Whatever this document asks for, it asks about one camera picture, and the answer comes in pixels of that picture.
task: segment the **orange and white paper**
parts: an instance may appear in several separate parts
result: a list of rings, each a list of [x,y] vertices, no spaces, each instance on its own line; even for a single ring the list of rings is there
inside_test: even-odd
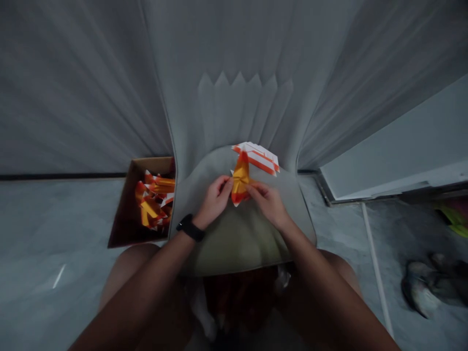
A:
[[[175,179],[145,172],[145,183],[139,181],[135,188],[136,201],[141,209],[141,224],[159,230],[170,223],[175,186]]]
[[[242,200],[249,197],[245,188],[246,184],[252,183],[249,176],[249,163],[273,176],[279,172],[279,165],[276,155],[252,142],[234,145],[233,150],[239,153],[235,170],[231,171],[234,178],[231,199],[237,207]]]
[[[244,150],[247,153],[249,163],[261,170],[273,176],[276,176],[276,172],[279,173],[278,157],[263,146],[246,141],[241,144],[234,145],[232,149],[239,154],[241,150]]]
[[[237,164],[235,165],[233,173],[233,190],[231,191],[231,199],[234,206],[239,206],[240,202],[249,196],[245,184],[250,183],[249,178],[249,157],[244,149],[240,150]]]

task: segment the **black watch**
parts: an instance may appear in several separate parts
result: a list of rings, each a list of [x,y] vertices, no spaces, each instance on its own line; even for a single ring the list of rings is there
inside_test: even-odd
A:
[[[189,237],[191,237],[193,240],[196,242],[200,242],[203,240],[205,236],[205,232],[195,226],[195,224],[192,223],[192,218],[194,217],[193,214],[188,214],[186,215],[179,224],[177,224],[176,229],[178,231],[183,230],[185,234],[187,234]]]

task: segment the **lap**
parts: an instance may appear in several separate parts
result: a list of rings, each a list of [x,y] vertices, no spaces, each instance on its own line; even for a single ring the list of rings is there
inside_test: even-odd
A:
[[[99,310],[158,250],[156,245],[141,244],[128,248],[119,256],[104,286]],[[321,253],[361,296],[358,279],[351,266],[338,255],[323,250]],[[318,312],[317,305],[298,274],[293,273],[276,308],[306,343],[329,345],[334,339],[331,323],[326,315]],[[192,337],[194,323],[195,318],[182,285],[176,281],[156,312],[154,322],[145,332],[138,350],[183,350]]]

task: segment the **cardboard box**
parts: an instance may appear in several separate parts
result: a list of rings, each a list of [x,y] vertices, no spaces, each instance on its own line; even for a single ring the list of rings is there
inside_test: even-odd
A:
[[[108,248],[162,241],[168,238],[169,228],[166,228],[164,232],[157,232],[141,224],[140,207],[135,199],[135,186],[140,180],[144,180],[146,170],[153,175],[160,173],[161,175],[170,174],[172,178],[176,176],[173,157],[136,158],[130,162],[107,244]]]

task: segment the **gray floor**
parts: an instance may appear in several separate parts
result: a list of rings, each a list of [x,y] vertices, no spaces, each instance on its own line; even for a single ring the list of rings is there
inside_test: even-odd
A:
[[[384,322],[361,206],[328,208],[313,179],[300,182],[318,246],[350,262],[366,303]],[[121,252],[106,244],[122,186],[123,180],[0,183],[0,349],[64,350],[95,315]],[[468,240],[427,206],[386,201],[367,209],[397,343],[403,350],[466,350],[468,310],[443,305],[425,320],[406,306],[400,280],[406,261],[424,260],[428,251],[466,259]]]

